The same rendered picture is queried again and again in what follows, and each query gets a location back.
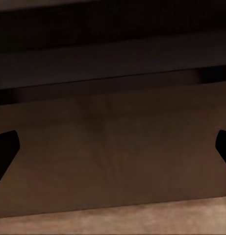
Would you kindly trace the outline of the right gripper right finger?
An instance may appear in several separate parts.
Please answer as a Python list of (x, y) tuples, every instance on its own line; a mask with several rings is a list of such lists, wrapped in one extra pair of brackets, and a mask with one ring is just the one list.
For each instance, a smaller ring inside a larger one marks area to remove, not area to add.
[(226, 162), (226, 131), (219, 131), (215, 146), (223, 160)]

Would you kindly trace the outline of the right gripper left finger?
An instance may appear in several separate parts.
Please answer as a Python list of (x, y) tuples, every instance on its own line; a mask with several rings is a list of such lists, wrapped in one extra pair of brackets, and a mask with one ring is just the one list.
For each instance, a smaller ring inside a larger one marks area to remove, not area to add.
[(0, 134), (0, 180), (20, 149), (15, 130)]

